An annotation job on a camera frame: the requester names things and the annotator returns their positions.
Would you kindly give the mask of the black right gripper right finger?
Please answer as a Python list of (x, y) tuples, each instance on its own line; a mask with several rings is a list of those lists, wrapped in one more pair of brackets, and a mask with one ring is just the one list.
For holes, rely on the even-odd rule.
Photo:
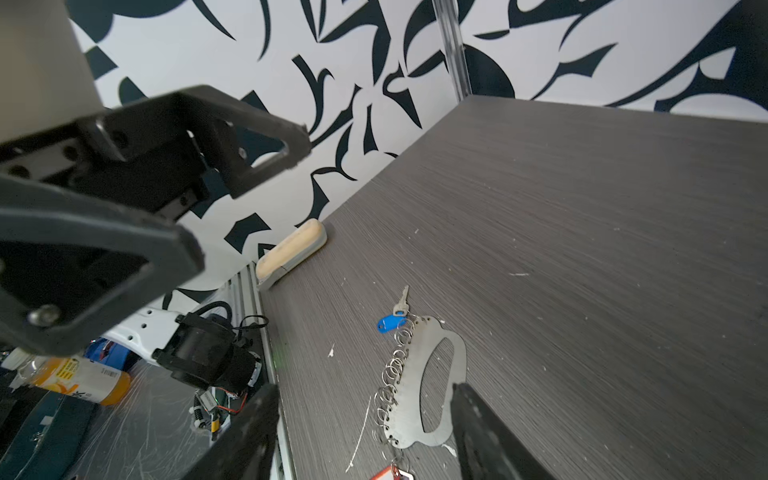
[(453, 385), (450, 412), (463, 479), (554, 479), (468, 383)]

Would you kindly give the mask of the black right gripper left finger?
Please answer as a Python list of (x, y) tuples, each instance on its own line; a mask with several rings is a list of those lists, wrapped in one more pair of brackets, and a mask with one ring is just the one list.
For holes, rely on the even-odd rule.
[(277, 385), (260, 388), (182, 479), (269, 479), (277, 446), (279, 401)]

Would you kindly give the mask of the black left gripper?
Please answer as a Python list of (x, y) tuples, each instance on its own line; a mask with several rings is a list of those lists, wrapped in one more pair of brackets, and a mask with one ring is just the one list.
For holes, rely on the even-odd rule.
[[(279, 143), (253, 165), (239, 130)], [(238, 198), (311, 152), (307, 129), (210, 86), (102, 105), (65, 5), (1, 5), (1, 340), (69, 355), (204, 269), (178, 220), (215, 170)]]

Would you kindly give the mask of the red key tag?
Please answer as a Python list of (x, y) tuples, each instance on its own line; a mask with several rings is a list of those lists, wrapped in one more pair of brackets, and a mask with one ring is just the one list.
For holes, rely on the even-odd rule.
[(371, 477), (371, 480), (414, 480), (415, 477), (407, 470), (390, 464)]

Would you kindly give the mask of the blue key tag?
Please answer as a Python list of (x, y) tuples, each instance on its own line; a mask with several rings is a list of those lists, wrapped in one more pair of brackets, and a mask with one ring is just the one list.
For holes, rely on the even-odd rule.
[(408, 318), (406, 316), (388, 315), (380, 319), (376, 325), (379, 333), (388, 333), (404, 326)]

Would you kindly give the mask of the silver key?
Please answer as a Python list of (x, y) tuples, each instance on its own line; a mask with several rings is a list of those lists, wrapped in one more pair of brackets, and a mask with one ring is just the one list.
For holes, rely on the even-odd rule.
[(410, 287), (406, 285), (403, 288), (402, 294), (400, 296), (399, 301), (395, 304), (393, 307), (392, 314), (396, 317), (407, 317), (410, 312), (410, 306), (408, 303), (408, 295), (409, 295)]

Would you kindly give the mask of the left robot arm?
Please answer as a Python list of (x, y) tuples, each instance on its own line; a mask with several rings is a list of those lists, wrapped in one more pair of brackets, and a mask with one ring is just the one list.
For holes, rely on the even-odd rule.
[(179, 219), (307, 157), (306, 128), (209, 87), (104, 107), (61, 1), (1, 5), (1, 339), (51, 357), (104, 337), (197, 388), (244, 390), (229, 324), (149, 303), (200, 274)]

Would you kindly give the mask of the orange yellow bottle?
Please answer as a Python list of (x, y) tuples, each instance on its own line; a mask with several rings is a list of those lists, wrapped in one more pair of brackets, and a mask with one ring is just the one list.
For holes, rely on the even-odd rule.
[(131, 386), (128, 373), (87, 358), (35, 360), (28, 384), (102, 406), (118, 403)]

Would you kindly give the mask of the wooden brush block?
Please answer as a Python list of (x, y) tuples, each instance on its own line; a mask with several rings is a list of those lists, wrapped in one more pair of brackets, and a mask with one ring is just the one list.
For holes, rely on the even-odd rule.
[(282, 277), (321, 249), (327, 242), (325, 226), (309, 219), (292, 234), (269, 250), (256, 263), (255, 276), (259, 291), (266, 291)]

